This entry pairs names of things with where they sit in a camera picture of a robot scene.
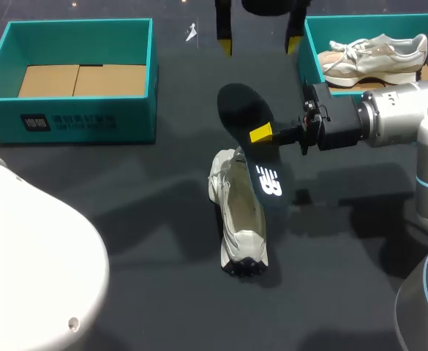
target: black table surface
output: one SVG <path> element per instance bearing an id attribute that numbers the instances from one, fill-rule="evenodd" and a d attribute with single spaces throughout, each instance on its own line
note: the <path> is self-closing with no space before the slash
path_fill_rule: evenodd
<path id="1" fill-rule="evenodd" d="M 236 2 L 228 58 L 215 39 L 213 1 L 156 1 L 154 15 L 148 1 L 77 1 L 77 9 L 6 2 L 0 33 L 11 18 L 127 17 L 136 5 L 154 17 L 154 145 L 0 147 L 11 170 L 79 210 L 107 246 L 110 286 L 89 351 L 399 350 L 394 299 L 428 252 L 414 208 L 415 146 L 361 143 L 307 156 L 283 146 L 294 200 L 267 210 L 269 269 L 239 279 L 220 268 L 207 177 L 215 154 L 236 144 L 218 118 L 217 92 L 245 83 L 278 121 L 298 116 L 295 58 L 283 52 L 286 16 L 256 18 Z M 367 2 L 348 12 L 371 12 Z M 376 2 L 375 12 L 398 4 Z M 345 3 L 314 1 L 310 12 L 338 13 Z M 404 4 L 420 11 L 419 2 Z M 192 23 L 198 35 L 185 42 Z"/>

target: white sneaker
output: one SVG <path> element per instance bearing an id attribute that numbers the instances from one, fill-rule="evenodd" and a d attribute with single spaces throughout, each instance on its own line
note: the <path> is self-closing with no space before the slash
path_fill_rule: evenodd
<path id="1" fill-rule="evenodd" d="M 376 78 L 390 84 L 415 82 L 428 55 L 425 34 L 401 40 L 381 34 L 349 45 L 332 41 L 329 44 L 332 50 L 318 55 L 324 78 L 328 83 L 346 88 L 364 78 Z"/>
<path id="2" fill-rule="evenodd" d="M 269 265 L 266 220 L 242 153 L 231 149 L 215 156 L 209 176 L 209 197 L 222 212 L 222 268 L 231 275 L 261 274 Z"/>

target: new balance logo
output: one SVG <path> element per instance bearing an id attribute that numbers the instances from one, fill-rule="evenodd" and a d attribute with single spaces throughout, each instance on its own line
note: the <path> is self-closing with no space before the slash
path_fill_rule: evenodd
<path id="1" fill-rule="evenodd" d="M 263 191 L 267 195 L 282 195 L 282 188 L 280 187 L 279 181 L 277 179 L 277 172 L 275 170 L 268 170 L 267 168 L 262 168 L 256 166 L 256 170 L 261 177 L 259 177 L 260 185 L 263 187 Z"/>

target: white robot body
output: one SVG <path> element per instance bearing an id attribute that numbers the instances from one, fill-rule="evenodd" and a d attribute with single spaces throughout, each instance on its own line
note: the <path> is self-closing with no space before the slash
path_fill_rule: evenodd
<path id="1" fill-rule="evenodd" d="M 0 351 L 77 350 L 105 300 L 93 225 L 0 159 Z"/>
<path id="2" fill-rule="evenodd" d="M 417 141 L 416 212 L 428 228 L 428 81 L 368 91 L 359 112 L 371 146 Z M 428 255 L 399 289 L 394 324 L 404 351 L 428 351 Z"/>

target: cardboard insert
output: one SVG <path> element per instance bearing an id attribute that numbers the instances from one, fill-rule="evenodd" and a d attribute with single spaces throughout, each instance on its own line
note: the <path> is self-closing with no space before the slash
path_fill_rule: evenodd
<path id="1" fill-rule="evenodd" d="M 28 66 L 18 97 L 141 96 L 145 65 Z"/>
<path id="2" fill-rule="evenodd" d="M 428 80 L 428 65 L 425 64 L 421 68 L 421 80 Z M 329 90 L 331 92 L 334 91 L 367 91 L 367 90 L 375 90 L 379 88 L 384 88 L 385 86 L 390 86 L 391 84 L 383 83 L 383 82 L 371 82 L 371 83 L 357 83 L 352 88 L 334 88 L 330 87 Z"/>

